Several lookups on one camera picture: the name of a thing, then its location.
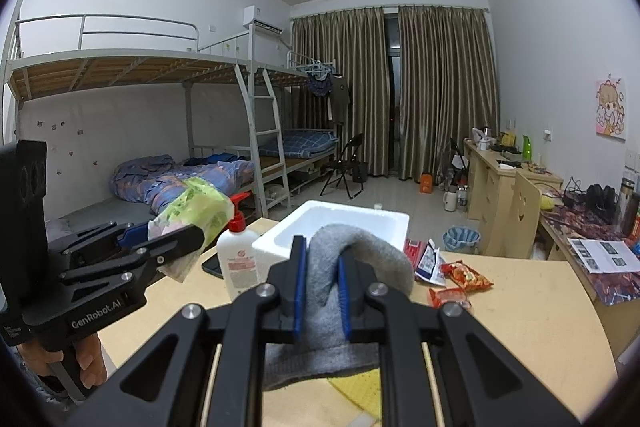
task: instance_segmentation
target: orange snack package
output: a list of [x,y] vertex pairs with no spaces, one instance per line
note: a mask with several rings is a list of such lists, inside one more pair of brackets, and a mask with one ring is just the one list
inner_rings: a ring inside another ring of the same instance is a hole
[[442,265],[442,273],[465,291],[486,290],[494,285],[484,275],[462,261]]
[[430,305],[433,308],[440,308],[445,302],[457,302],[465,310],[471,308],[469,299],[466,298],[465,292],[460,288],[446,288],[445,290],[434,291],[429,288]]

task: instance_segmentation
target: curtain rod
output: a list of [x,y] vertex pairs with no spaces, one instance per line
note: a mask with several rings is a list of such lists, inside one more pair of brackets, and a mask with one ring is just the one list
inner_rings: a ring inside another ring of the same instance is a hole
[[309,13],[307,15],[298,15],[297,17],[289,17],[289,20],[302,19],[303,17],[313,17],[315,15],[324,15],[325,13],[346,12],[349,10],[364,10],[367,8],[399,8],[401,6],[417,6],[417,7],[431,7],[431,8],[460,8],[463,10],[482,10],[484,13],[489,13],[488,8],[474,8],[472,6],[448,6],[445,4],[383,4],[378,6],[354,6],[353,8],[339,8],[335,10],[326,10],[318,13]]

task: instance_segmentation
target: brown striped curtain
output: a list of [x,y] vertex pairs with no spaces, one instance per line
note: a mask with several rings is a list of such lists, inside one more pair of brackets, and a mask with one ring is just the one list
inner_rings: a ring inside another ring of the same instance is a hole
[[[388,174],[389,70],[382,8],[345,10],[295,19],[293,50],[323,62],[335,59],[351,91],[351,108],[342,126],[341,143],[364,133],[361,161],[369,173]],[[294,101],[293,122],[299,128],[331,128],[326,97],[306,89]]]
[[438,172],[452,137],[498,130],[494,55],[479,9],[400,7],[400,179]]

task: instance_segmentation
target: metal bed frame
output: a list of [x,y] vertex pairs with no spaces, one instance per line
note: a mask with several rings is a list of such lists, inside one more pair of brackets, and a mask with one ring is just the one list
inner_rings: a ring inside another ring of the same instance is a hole
[[[184,87],[186,108],[186,129],[189,153],[195,156],[196,149],[202,155],[204,150],[212,152],[233,151],[250,153],[254,163],[254,181],[250,187],[256,198],[256,214],[258,217],[268,217],[268,211],[276,204],[286,201],[290,207],[290,188],[287,174],[303,169],[313,162],[335,154],[335,149],[313,156],[305,162],[287,166],[282,143],[282,127],[280,124],[280,110],[274,91],[276,87],[286,88],[303,86],[307,73],[322,74],[317,61],[304,55],[289,51],[287,68],[280,68],[255,60],[255,34],[269,33],[258,25],[250,24],[249,29],[229,38],[207,46],[199,47],[200,35],[196,25],[192,23],[162,19],[155,17],[121,15],[121,14],[63,14],[35,18],[20,18],[20,8],[24,0],[17,0],[9,23],[2,57],[0,60],[0,78],[3,86],[8,84],[15,99],[15,139],[20,139],[20,110],[24,103],[36,98],[43,98],[63,92],[74,92],[98,87],[114,85],[140,85],[175,83]],[[120,30],[85,30],[85,23],[90,18],[130,19],[152,21],[172,25],[185,26],[193,29],[193,35],[175,33],[159,33],[147,31]],[[54,19],[80,19],[78,48],[72,51],[55,52],[50,54],[25,57],[20,40],[20,27],[23,24],[41,22]],[[191,41],[193,49],[186,52],[168,50],[148,50],[132,48],[83,49],[82,38],[96,34],[127,34],[175,38]],[[238,57],[238,39],[247,36],[248,57]],[[234,56],[224,55],[224,49],[234,47]],[[223,55],[213,55],[212,49],[221,45]],[[193,118],[191,107],[191,92],[193,84],[233,84],[237,83],[242,94],[244,108],[249,126],[249,145],[195,145],[193,142]],[[265,86],[268,94],[256,94],[256,86]],[[271,102],[274,128],[257,130],[255,124],[255,104]],[[4,103],[4,89],[0,90],[0,107]],[[4,121],[0,119],[0,136],[4,144]],[[262,169],[258,151],[258,138],[261,136],[275,136],[278,142],[278,161],[276,164]],[[275,200],[267,200],[264,184],[282,178],[285,196]]]

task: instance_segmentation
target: human hand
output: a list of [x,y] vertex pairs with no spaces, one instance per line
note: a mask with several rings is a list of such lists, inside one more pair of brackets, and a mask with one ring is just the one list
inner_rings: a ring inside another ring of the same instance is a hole
[[[41,377],[53,375],[49,363],[62,362],[62,351],[46,351],[40,343],[33,339],[24,344],[18,344],[18,352],[29,368]],[[107,368],[104,366],[102,349],[98,334],[94,333],[75,344],[76,360],[80,365],[80,380],[90,389],[107,380]]]

